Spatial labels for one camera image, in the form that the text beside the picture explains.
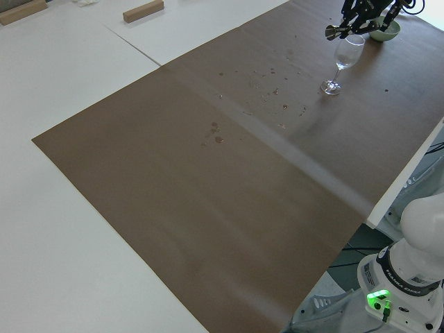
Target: green light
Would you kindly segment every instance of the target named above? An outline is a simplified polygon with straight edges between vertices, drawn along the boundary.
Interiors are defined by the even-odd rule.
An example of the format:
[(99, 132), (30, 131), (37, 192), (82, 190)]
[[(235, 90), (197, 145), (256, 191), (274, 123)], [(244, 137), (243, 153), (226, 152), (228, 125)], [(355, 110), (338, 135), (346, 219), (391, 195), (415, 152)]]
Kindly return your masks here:
[(377, 303), (378, 300), (383, 300), (385, 298), (388, 298), (389, 296), (390, 296), (390, 291), (382, 289), (379, 291), (375, 291), (374, 293), (369, 293), (367, 295), (367, 302), (371, 307), (377, 308), (375, 306), (375, 303)]

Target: white tabletop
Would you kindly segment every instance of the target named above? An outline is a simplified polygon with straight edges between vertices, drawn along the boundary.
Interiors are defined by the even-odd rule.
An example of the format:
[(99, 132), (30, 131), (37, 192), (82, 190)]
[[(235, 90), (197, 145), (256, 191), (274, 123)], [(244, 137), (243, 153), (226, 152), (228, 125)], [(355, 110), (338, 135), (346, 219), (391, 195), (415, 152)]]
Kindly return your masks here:
[(146, 0), (53, 0), (0, 26), (0, 332), (206, 332), (31, 139), (155, 70), (150, 58), (284, 2), (165, 0), (126, 24)]

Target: wooden block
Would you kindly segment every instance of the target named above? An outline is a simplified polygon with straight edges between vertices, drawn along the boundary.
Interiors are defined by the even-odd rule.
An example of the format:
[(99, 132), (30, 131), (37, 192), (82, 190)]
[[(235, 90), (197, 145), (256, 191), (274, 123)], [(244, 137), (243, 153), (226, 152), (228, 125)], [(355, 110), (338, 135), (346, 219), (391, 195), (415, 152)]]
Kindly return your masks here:
[(154, 12), (158, 12), (159, 10), (162, 9), (164, 9), (163, 0), (154, 0), (150, 3), (147, 3), (140, 7), (124, 12), (123, 20), (125, 20), (126, 23), (131, 23), (138, 19), (141, 19), (142, 17), (153, 14)]
[(1, 13), (0, 23), (5, 26), (6, 24), (13, 23), (46, 8), (48, 8), (48, 6), (45, 0), (33, 0)]

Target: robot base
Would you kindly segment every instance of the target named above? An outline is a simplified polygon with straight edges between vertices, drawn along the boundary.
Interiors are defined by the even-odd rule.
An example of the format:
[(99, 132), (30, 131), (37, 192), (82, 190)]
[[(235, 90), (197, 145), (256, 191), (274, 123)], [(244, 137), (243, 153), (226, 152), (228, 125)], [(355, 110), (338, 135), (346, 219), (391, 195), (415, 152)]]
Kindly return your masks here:
[(406, 333), (436, 333), (443, 320), (442, 288), (426, 296), (410, 296), (393, 286), (376, 258), (377, 255), (369, 255), (358, 265), (359, 285), (364, 295), (369, 295), (366, 311), (382, 319), (385, 304), (389, 303), (387, 324)]

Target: green bowl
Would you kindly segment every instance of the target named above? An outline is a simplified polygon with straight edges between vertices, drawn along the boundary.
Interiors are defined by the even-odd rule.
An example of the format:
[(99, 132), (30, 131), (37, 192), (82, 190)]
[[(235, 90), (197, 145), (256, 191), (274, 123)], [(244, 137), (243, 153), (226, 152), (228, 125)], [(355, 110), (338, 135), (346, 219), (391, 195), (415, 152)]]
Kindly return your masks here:
[[(379, 16), (375, 21), (382, 25), (385, 16)], [(396, 21), (392, 21), (390, 26), (388, 26), (387, 30), (382, 32), (381, 30), (375, 30), (369, 33), (372, 39), (377, 40), (378, 42), (385, 42), (387, 40), (392, 40), (396, 37), (398, 33), (400, 33), (401, 27)]]

